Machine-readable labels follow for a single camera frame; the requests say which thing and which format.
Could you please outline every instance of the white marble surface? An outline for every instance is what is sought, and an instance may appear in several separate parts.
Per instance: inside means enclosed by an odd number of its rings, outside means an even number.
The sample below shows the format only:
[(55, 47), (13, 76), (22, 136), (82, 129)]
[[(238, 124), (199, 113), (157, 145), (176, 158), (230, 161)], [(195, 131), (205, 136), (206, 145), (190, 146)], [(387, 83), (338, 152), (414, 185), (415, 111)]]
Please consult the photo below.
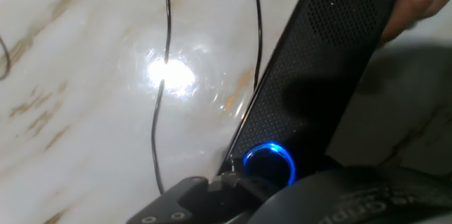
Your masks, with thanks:
[[(261, 0), (263, 68), (296, 1)], [(172, 12), (157, 128), (167, 188), (214, 174), (257, 55), (255, 0), (172, 0)], [(13, 62), (0, 81), (0, 223), (125, 223), (157, 196), (165, 0), (0, 0), (0, 18)]]

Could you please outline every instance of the perforated mesh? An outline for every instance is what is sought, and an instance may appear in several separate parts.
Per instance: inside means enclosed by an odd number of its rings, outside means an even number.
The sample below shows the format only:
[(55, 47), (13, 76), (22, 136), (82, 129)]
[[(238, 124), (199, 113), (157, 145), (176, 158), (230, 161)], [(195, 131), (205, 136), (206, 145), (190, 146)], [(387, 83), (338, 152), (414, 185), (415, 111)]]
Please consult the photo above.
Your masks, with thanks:
[(314, 33), (335, 46), (358, 45), (376, 25), (372, 0), (311, 0), (308, 8)]
[(298, 172), (301, 166), (315, 168), (315, 159), (324, 154), (394, 1), (300, 0), (224, 167), (259, 143), (293, 141), (304, 158), (297, 160)]

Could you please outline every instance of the illuminated button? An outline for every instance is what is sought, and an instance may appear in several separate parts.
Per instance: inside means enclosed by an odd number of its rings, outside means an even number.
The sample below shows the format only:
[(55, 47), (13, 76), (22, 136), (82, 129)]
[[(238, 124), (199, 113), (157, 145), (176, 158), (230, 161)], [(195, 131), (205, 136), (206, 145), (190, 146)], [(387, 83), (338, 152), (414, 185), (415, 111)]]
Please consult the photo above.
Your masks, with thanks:
[(276, 143), (264, 143), (249, 151), (243, 159), (248, 177), (262, 177), (279, 187), (295, 181), (295, 164), (290, 154)]

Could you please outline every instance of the blue led ring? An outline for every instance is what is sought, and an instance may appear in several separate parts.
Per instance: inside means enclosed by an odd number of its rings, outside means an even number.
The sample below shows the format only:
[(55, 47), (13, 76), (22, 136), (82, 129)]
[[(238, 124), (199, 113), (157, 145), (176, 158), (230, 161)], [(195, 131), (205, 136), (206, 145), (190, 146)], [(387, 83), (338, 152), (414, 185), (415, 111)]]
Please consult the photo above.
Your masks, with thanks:
[(249, 151), (243, 158), (243, 166), (246, 169), (246, 163), (255, 156), (255, 154), (261, 150), (269, 150), (272, 153), (276, 153), (279, 156), (281, 156), (286, 163), (289, 165), (290, 169), (290, 176), (289, 180), (287, 181), (287, 185), (291, 185), (295, 182), (295, 175), (296, 175), (296, 169), (295, 169), (295, 163), (292, 159), (292, 156), (290, 156), (289, 152), (287, 152), (286, 149), (284, 149), (282, 146), (276, 143), (263, 143), (260, 146), (257, 146), (253, 148), (251, 151)]

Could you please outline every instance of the black cable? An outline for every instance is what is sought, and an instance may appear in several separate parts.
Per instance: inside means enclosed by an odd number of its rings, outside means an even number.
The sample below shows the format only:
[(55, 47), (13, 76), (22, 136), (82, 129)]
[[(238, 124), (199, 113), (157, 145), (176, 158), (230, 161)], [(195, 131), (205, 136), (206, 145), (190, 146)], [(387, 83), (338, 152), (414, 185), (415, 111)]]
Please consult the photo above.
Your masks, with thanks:
[(257, 84), (259, 82), (259, 70), (261, 69), (261, 60), (262, 60), (262, 12), (261, 12), (261, 0), (256, 0), (256, 6), (257, 6), (258, 50), (257, 50), (256, 69), (254, 71), (254, 90), (257, 88)]
[[(170, 59), (170, 42), (171, 42), (171, 0), (166, 0), (167, 3), (167, 43), (165, 46), (165, 65), (168, 63)], [(256, 70), (254, 73), (254, 89), (256, 89), (258, 80), (259, 80), (259, 70), (261, 68), (261, 60), (262, 60), (262, 15), (261, 15), (261, 0), (256, 0), (257, 6), (257, 21), (258, 21), (258, 54), (257, 54), (257, 63)], [(160, 174), (160, 166), (158, 165), (157, 159), (157, 149), (155, 147), (155, 131), (157, 129), (157, 121), (158, 115), (160, 112), (160, 103), (162, 102), (163, 91), (165, 89), (165, 80), (162, 79), (160, 81), (160, 86), (158, 88), (157, 100), (155, 102), (155, 109), (153, 115), (153, 125), (150, 134), (150, 141), (152, 146), (153, 153), (153, 162), (154, 162), (154, 171), (155, 171), (155, 180), (157, 182), (157, 187), (160, 194), (165, 192), (162, 183), (162, 175)]]
[[(168, 64), (170, 59), (170, 42), (171, 42), (171, 0), (166, 0), (167, 3), (167, 44), (165, 46), (165, 65)], [(160, 194), (165, 192), (163, 188), (162, 175), (160, 174), (160, 167), (158, 165), (157, 159), (157, 149), (155, 147), (155, 130), (157, 129), (158, 114), (160, 111), (160, 103), (162, 102), (163, 90), (165, 89), (165, 79), (160, 81), (160, 86), (158, 88), (157, 100), (155, 102), (155, 109), (153, 115), (153, 127), (150, 133), (150, 143), (153, 148), (153, 162), (155, 171), (155, 180), (157, 182), (158, 191)]]
[(11, 58), (9, 56), (8, 48), (6, 48), (5, 42), (3, 42), (3, 39), (1, 37), (0, 37), (0, 45), (3, 48), (3, 51), (5, 52), (5, 57), (6, 57), (6, 71), (2, 76), (0, 76), (0, 80), (3, 80), (8, 76), (9, 70), (11, 69)]

